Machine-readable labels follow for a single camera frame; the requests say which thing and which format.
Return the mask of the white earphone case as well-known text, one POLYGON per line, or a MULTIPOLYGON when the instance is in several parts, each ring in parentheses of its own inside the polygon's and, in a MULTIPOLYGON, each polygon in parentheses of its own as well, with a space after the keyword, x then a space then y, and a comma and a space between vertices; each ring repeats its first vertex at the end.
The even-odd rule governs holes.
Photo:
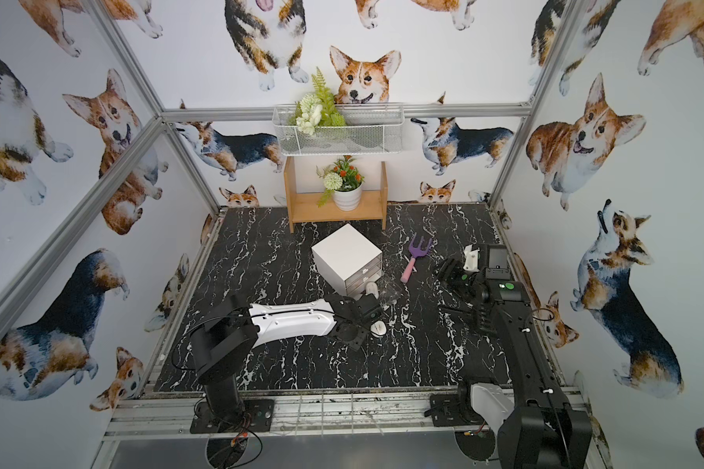
POLYGON ((377 337, 385 336, 387 332, 386 324, 382 320, 377 320, 371 325, 371 333, 377 337))

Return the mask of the white mini drawer cabinet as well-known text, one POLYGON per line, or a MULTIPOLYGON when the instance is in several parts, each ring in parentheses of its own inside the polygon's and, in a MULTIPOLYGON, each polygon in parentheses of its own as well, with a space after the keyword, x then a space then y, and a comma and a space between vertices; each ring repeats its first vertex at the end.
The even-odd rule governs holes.
POLYGON ((340 295, 359 298, 383 274, 383 252, 350 224, 312 246, 318 273, 340 295))

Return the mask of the white earphone case oval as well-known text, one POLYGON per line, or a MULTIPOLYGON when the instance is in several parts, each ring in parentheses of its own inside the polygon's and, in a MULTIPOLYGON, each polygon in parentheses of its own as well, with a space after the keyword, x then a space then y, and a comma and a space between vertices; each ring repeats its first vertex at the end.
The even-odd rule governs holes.
POLYGON ((367 283, 366 293, 369 295, 373 295, 373 297, 375 298, 379 298, 379 288, 377 287, 377 284, 373 283, 372 281, 370 283, 367 283))

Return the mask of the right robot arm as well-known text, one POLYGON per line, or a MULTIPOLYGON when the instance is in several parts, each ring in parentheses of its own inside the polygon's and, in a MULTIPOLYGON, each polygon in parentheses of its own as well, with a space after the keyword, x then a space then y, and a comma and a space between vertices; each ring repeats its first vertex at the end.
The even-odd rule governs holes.
POLYGON ((465 404, 495 435, 492 457, 503 468, 584 468, 593 428, 575 410, 551 372, 534 324, 539 318, 520 281, 469 273, 455 258, 442 261, 434 277, 490 322, 512 379, 511 398, 493 383, 467 381, 465 404))

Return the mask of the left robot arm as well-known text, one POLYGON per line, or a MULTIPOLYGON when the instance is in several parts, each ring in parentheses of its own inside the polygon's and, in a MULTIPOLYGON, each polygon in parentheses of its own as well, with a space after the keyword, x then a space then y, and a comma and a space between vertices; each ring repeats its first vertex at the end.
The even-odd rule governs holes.
POLYGON ((383 318, 373 294, 330 294, 309 303, 261 305, 233 295, 209 311, 189 335, 193 366, 212 417, 237 424, 246 415, 236 383, 253 349, 295 337, 330 337, 358 350, 383 318))

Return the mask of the purple pink toy rake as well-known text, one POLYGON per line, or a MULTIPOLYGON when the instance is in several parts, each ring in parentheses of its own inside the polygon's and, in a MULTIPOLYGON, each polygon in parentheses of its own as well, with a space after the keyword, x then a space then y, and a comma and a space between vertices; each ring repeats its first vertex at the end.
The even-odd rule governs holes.
POLYGON ((433 244, 433 238, 428 238, 427 236, 418 236, 417 234, 414 234, 412 236, 409 247, 408 247, 408 252, 410 254, 410 260, 408 262, 407 267, 405 268, 404 272, 402 273, 400 281, 402 283, 408 283, 412 272, 415 269, 416 261, 426 255, 430 252, 430 249, 432 248, 433 244))

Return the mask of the white potted plant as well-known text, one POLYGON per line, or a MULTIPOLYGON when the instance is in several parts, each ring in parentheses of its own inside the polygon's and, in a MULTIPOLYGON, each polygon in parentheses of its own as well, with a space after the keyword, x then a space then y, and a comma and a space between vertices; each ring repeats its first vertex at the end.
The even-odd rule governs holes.
POLYGON ((317 202, 318 207, 330 201, 345 212, 358 207, 362 199, 365 177, 355 165, 353 156, 342 156, 328 166, 317 167, 316 172, 324 188, 317 202))

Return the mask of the green white artificial flowers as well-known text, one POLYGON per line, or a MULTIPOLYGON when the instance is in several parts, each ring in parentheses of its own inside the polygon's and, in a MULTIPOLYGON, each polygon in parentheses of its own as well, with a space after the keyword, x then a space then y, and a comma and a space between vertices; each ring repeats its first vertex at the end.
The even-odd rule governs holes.
POLYGON ((344 127, 344 116, 336 107, 336 97, 320 68, 316 68, 311 75, 311 81, 313 91, 295 104, 295 113, 289 119, 289 125, 307 136, 314 136, 322 127, 344 127))

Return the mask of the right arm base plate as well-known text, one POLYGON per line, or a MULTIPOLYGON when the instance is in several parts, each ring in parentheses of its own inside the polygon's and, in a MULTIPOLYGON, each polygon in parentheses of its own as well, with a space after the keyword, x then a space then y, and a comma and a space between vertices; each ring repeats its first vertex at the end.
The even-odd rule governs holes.
POLYGON ((435 427, 458 427, 486 424, 499 428, 514 410, 514 402, 501 388, 473 388, 465 396, 431 395, 424 412, 435 427))

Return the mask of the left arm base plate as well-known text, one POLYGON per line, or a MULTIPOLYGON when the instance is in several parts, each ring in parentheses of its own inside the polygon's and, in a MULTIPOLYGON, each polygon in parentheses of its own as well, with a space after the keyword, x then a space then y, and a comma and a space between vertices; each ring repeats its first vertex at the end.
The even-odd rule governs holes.
POLYGON ((217 416, 207 400, 201 399, 194 406, 191 434, 217 434, 238 431, 268 433, 271 430, 275 401, 250 399, 242 403, 235 414, 217 416))

